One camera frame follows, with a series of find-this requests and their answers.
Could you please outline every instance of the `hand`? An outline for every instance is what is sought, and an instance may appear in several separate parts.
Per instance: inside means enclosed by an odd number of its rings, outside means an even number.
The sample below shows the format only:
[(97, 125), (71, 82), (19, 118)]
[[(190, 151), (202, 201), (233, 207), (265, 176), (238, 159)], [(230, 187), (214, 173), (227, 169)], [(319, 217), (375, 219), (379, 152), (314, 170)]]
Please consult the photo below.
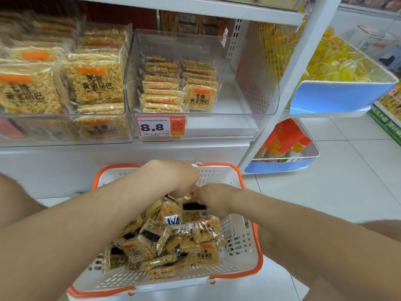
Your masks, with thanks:
[(200, 176), (198, 168), (193, 167), (190, 162), (175, 161), (170, 159), (153, 160), (143, 167), (150, 168), (155, 181), (167, 182), (173, 197), (183, 197), (195, 184)]
[(190, 192), (194, 193), (198, 203), (206, 205), (207, 212), (220, 219), (231, 214), (235, 194), (240, 189), (227, 184), (207, 184), (203, 187), (194, 185)]

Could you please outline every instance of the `person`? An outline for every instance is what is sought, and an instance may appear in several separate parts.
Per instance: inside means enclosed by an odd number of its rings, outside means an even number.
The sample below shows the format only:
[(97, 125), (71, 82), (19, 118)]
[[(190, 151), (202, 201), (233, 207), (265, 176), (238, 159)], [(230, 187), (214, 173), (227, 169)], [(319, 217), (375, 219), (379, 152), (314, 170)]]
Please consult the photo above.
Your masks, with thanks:
[(401, 300), (401, 221), (354, 224), (227, 184), (194, 185), (189, 162), (143, 167), (52, 208), (0, 176), (0, 295), (54, 301), (135, 216), (193, 192), (208, 213), (259, 225), (263, 253), (310, 288), (307, 301)]

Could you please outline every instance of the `shopping basket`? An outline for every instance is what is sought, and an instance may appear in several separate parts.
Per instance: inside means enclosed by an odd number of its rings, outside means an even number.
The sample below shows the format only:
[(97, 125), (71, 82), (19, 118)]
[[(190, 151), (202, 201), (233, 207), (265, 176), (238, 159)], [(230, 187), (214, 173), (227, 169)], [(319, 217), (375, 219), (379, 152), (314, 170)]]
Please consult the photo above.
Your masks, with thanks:
[[(245, 188), (240, 170), (231, 164), (195, 164), (200, 171), (199, 186), (223, 182)], [(96, 175), (93, 189), (135, 171), (140, 166), (117, 165), (103, 168)], [(123, 268), (102, 273), (99, 256), (67, 290), (70, 300), (108, 296), (132, 296), (135, 293), (160, 291), (199, 284), (215, 284), (216, 279), (235, 279), (257, 273), (263, 264), (258, 241), (258, 226), (237, 214), (221, 220), (225, 248), (220, 251), (220, 265), (191, 267), (171, 279), (150, 280), (147, 272)]]

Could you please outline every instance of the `qr code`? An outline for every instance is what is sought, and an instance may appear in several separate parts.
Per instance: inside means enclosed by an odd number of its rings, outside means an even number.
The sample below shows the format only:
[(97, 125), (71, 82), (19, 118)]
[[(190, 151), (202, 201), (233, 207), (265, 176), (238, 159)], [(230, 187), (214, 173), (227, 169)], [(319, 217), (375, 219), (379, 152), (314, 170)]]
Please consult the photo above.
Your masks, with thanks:
[(173, 131), (181, 131), (184, 128), (182, 122), (173, 122)]

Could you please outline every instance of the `white tile floor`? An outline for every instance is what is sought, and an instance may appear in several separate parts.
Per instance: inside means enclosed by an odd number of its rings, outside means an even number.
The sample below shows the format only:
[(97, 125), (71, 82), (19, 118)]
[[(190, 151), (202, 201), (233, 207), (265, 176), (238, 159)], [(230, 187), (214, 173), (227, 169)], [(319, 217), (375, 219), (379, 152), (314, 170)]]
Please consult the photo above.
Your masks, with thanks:
[[(248, 175), (247, 188), (344, 218), (352, 222), (401, 219), (401, 147), (369, 115), (361, 118), (303, 120), (320, 150), (307, 169), (276, 175)], [(224, 282), (194, 296), (198, 288), (184, 288), (186, 300), (299, 301), (308, 288), (279, 265), (265, 258), (260, 273), (241, 281)], [(173, 291), (153, 294), (163, 300)], [(150, 295), (135, 297), (149, 299)]]

